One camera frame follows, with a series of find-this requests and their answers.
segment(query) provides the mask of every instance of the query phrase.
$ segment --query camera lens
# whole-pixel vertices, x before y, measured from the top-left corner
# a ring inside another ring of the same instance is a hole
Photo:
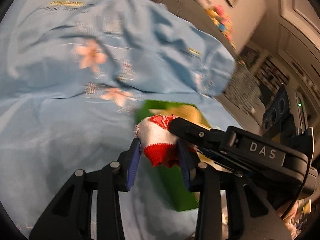
[[[279,110],[280,110],[280,114],[282,114],[284,112],[284,100],[283,100],[283,98],[281,98],[281,100],[279,102]]]
[[[269,125],[268,120],[265,120],[265,121],[264,121],[264,124],[263,124],[263,128],[264,128],[265,130],[267,130],[268,125]]]
[[[270,117],[270,122],[271,122],[271,124],[274,124],[274,123],[275,123],[276,117],[277,117],[276,110],[273,109],[273,111],[271,112],[271,117]]]

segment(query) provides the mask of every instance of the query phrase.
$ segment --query black cable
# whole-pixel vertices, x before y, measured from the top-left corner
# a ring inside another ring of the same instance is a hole
[[[281,216],[281,219],[283,220],[286,215],[290,212],[290,210],[292,209],[292,207],[294,206],[295,202],[298,200],[299,195],[301,194],[304,185],[306,184],[307,178],[308,178],[308,174],[309,174],[309,170],[310,170],[310,166],[311,166],[311,162],[312,162],[312,157],[308,157],[308,166],[307,166],[307,170],[306,170],[306,174],[304,175],[303,178],[303,182],[299,188],[299,190],[297,191],[294,199],[291,201],[290,205],[288,206],[288,208],[286,209],[286,211],[283,213],[283,215]]]

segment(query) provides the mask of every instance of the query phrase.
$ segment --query green box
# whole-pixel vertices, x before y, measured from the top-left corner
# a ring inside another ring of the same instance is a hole
[[[136,122],[139,123],[144,118],[153,116],[154,114],[151,113],[149,109],[167,110],[181,105],[191,105],[197,108],[195,105],[187,103],[146,100],[136,113]],[[201,117],[201,122],[210,127],[206,119],[203,116]],[[161,165],[155,167],[155,169],[157,169],[160,179],[171,199],[172,206],[176,211],[186,211],[199,207],[199,200],[195,193],[190,193],[184,186],[181,171],[178,166],[174,166],[169,169]]]

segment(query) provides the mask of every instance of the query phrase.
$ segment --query flower pattern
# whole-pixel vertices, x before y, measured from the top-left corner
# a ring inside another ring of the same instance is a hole
[[[121,82],[132,82],[137,79],[137,76],[138,75],[133,71],[129,60],[124,59],[122,61],[122,72],[117,79]]]
[[[201,89],[201,83],[202,83],[203,75],[195,74],[195,83],[198,90]]]
[[[104,100],[114,100],[117,106],[124,107],[127,99],[135,101],[130,92],[124,92],[120,88],[106,88],[108,93],[100,96]]]
[[[94,40],[90,40],[86,47],[76,47],[76,52],[83,56],[80,61],[80,68],[90,67],[94,73],[99,73],[98,64],[105,63],[108,58],[107,55],[100,53],[99,45]]]

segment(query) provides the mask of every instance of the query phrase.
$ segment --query light blue bedsheet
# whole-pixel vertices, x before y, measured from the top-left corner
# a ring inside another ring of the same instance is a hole
[[[127,150],[145,99],[196,104],[238,126],[212,96],[234,59],[212,36],[149,0],[15,0],[0,24],[0,199],[28,236],[77,169]],[[142,158],[120,194],[128,240],[180,240],[197,211],[175,212]]]

